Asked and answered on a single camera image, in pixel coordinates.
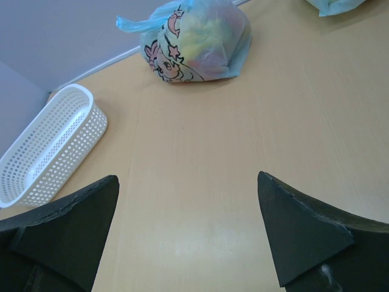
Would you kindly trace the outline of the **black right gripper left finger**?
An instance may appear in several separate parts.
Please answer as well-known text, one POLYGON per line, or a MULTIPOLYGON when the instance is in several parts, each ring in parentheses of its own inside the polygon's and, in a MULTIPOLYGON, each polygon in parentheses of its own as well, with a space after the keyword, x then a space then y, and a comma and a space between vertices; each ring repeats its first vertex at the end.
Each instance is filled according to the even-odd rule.
POLYGON ((118 197, 109 175, 1 220, 1 291, 91 291, 118 197))

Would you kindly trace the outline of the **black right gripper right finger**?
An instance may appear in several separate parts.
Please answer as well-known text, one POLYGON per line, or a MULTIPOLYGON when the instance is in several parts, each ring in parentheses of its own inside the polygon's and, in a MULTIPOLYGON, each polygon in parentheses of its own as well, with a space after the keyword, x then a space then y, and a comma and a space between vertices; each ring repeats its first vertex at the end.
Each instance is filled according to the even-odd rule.
POLYGON ((258 201, 280 287, 388 291, 388 224, 258 174, 258 201))

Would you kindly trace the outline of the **blue cartoon-print plastic bag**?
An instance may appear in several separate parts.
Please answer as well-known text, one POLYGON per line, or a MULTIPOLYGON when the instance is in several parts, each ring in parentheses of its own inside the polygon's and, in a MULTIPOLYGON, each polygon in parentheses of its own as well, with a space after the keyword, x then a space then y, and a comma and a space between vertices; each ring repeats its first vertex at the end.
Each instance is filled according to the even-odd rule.
POLYGON ((140 53, 164 82, 207 82, 239 76, 252 29, 232 1, 171 1, 147 20, 118 16, 116 26, 140 34, 140 53))

